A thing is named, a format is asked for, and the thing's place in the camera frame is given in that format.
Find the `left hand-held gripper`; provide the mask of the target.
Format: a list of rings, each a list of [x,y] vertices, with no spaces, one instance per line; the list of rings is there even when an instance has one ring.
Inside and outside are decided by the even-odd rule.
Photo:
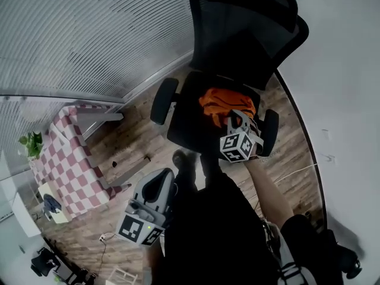
[[[151,246],[164,232],[163,213],[173,181],[171,169],[159,169],[144,176],[134,189],[134,199],[128,201],[121,213],[116,235],[137,245]]]

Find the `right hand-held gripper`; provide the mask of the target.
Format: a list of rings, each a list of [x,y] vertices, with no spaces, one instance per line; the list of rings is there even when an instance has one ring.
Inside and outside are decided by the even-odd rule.
[[[257,124],[241,110],[227,118],[227,134],[220,138],[220,152],[229,162],[244,162],[262,153],[264,140]]]

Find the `orange backpack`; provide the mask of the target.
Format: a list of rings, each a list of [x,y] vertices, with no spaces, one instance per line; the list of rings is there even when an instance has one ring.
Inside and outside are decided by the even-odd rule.
[[[251,121],[257,111],[252,99],[240,92],[225,88],[209,88],[199,98],[204,115],[210,116],[216,127],[227,125],[227,117],[232,110],[243,112]]]

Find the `black mesh office chair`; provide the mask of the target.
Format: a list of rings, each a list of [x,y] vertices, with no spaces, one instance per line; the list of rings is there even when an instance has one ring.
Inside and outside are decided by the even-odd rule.
[[[231,90],[259,106],[281,63],[309,35],[297,0],[189,0],[194,24],[191,72],[183,84],[161,83],[150,118],[163,125],[170,118],[167,139],[197,153],[220,154],[227,126],[200,99],[213,89]]]

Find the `person's right forearm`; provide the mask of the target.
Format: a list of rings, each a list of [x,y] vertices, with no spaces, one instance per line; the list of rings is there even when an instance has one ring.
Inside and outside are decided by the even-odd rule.
[[[244,162],[258,196],[263,216],[279,229],[294,216],[293,210],[276,184],[267,175],[258,159]]]

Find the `person's left forearm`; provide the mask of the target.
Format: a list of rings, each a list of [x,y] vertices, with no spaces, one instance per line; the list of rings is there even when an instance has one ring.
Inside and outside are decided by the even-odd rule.
[[[160,266],[164,259],[162,246],[159,240],[145,249],[145,258],[151,269],[152,281],[155,281],[160,275]]]

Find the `person's black shoe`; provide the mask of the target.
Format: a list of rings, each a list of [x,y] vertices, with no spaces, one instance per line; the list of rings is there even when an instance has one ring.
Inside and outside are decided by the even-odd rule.
[[[193,152],[176,150],[172,156],[172,162],[178,170],[195,169],[196,155]]]

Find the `person's black clothing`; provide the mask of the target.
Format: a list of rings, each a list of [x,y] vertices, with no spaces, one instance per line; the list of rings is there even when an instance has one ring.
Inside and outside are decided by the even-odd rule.
[[[165,285],[277,285],[280,265],[267,246],[263,224],[216,157],[201,156],[205,188],[194,169],[179,170],[173,221],[165,233]],[[343,285],[334,275],[328,247],[303,215],[279,229],[296,264],[317,285]]]

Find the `pink white checkered table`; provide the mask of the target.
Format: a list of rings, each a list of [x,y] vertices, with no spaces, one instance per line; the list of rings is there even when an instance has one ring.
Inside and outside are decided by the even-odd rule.
[[[99,104],[63,107],[43,134],[47,143],[39,159],[30,162],[38,186],[52,188],[70,218],[106,204],[128,187],[127,183],[112,186],[106,181],[84,138],[95,122],[123,118],[109,109]]]

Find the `cream flat board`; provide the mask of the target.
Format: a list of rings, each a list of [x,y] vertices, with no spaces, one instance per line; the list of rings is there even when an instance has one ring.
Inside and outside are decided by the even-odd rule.
[[[72,217],[71,217],[70,213],[68,212],[66,206],[64,205],[64,202],[63,202],[61,196],[59,195],[58,191],[56,190],[56,187],[53,184],[53,182],[46,182],[42,186],[40,186],[39,187],[39,193],[42,197],[42,200],[43,200],[44,194],[49,194],[49,195],[53,196],[61,204],[62,211],[57,213],[57,214],[50,213],[49,211],[47,211],[44,208],[44,204],[43,204],[43,208],[45,209],[45,211],[47,213],[49,213],[51,215],[51,217],[53,218],[53,220],[56,224],[67,223],[67,222],[72,220]]]

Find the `dark blue cloth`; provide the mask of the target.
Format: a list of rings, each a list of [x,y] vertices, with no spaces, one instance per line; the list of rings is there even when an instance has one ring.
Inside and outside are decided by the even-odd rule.
[[[57,214],[62,211],[61,204],[51,195],[43,195],[44,208],[50,213]]]

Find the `black floor equipment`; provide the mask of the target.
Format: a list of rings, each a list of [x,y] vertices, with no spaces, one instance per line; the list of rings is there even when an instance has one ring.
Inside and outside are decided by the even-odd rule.
[[[98,279],[96,273],[64,260],[60,254],[46,247],[37,251],[37,256],[31,259],[30,268],[38,277],[53,274],[62,285],[94,285]]]

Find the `green potted plant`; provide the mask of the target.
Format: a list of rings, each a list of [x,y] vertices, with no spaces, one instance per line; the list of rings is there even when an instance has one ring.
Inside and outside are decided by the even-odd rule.
[[[42,133],[28,132],[18,139],[18,142],[26,149],[26,155],[31,159],[39,159],[43,148]]]

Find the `white cabinet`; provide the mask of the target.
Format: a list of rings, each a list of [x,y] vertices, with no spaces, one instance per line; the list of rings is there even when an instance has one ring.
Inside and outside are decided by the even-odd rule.
[[[36,183],[31,170],[12,175],[10,167],[2,150],[0,155],[0,194],[4,197],[3,204],[14,214],[27,237],[40,235],[41,231],[27,209],[21,197],[21,192],[30,192],[34,199],[32,184]]]

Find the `grey window blind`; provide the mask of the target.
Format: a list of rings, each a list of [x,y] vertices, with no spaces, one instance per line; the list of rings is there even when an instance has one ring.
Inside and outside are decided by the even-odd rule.
[[[0,0],[0,94],[121,99],[193,45],[189,0]]]
[[[47,129],[55,115],[70,104],[56,98],[0,96],[0,180],[29,168],[19,138]]]

